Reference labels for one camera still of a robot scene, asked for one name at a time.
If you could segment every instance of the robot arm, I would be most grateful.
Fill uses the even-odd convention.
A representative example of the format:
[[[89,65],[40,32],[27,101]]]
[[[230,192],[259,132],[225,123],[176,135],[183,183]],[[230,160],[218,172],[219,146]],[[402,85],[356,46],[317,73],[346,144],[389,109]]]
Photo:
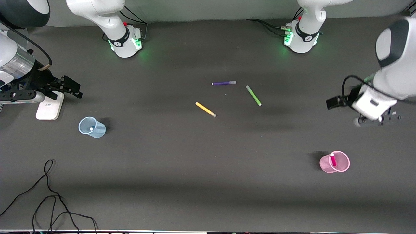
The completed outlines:
[[[328,109],[350,105],[370,120],[382,121],[382,115],[397,100],[416,96],[416,18],[405,17],[385,29],[376,41],[380,69],[365,79],[346,97],[327,100]]]
[[[58,117],[64,92],[82,97],[80,85],[67,76],[56,78],[48,67],[49,55],[16,29],[44,26],[50,16],[47,0],[0,0],[0,109],[5,104],[40,102],[37,119]],[[44,66],[27,50],[7,36],[15,32],[38,47],[49,59]]]
[[[301,20],[294,20],[288,27],[294,28],[284,45],[296,53],[306,53],[312,49],[318,39],[318,32],[327,18],[324,7],[351,2],[352,0],[297,0],[304,12]]]
[[[67,0],[67,5],[75,15],[97,24],[119,57],[131,57],[141,50],[140,29],[124,25],[116,15],[116,12],[124,8],[124,0]]]

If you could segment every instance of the pink marker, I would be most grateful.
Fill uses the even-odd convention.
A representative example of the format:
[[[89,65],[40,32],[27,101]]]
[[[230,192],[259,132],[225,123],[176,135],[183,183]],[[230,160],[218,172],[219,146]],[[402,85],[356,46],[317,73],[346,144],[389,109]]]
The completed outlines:
[[[337,166],[337,161],[335,160],[335,155],[333,153],[331,153],[329,156],[331,157],[332,165],[334,167],[336,167]]]

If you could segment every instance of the plastic cup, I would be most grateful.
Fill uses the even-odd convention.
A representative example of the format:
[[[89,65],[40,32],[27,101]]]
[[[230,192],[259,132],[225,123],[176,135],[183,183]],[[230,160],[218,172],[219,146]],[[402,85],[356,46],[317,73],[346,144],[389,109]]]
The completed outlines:
[[[104,135],[106,128],[104,124],[98,122],[94,117],[85,117],[79,122],[78,130],[82,134],[100,138]]]
[[[335,161],[337,165],[332,165],[330,154],[323,156],[319,161],[319,165],[321,166],[322,170],[326,173],[333,173],[333,172],[344,172],[349,168],[349,158],[346,154],[341,151],[334,151],[332,152],[335,157]]]

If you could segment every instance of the yellow marker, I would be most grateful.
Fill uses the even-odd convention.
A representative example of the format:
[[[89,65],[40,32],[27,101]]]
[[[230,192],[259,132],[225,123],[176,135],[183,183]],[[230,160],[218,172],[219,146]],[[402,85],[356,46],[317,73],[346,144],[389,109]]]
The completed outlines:
[[[203,109],[206,113],[212,115],[214,118],[217,117],[216,114],[214,114],[212,111],[208,110],[205,106],[201,105],[199,102],[195,102],[195,105],[197,105],[199,108]]]

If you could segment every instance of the blue plastic cup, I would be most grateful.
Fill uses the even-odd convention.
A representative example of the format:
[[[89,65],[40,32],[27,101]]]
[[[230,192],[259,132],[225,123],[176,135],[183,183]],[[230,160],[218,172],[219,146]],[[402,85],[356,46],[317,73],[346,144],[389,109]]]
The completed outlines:
[[[79,122],[78,130],[82,134],[100,138],[104,135],[106,128],[104,124],[98,122],[94,117],[85,117]]]

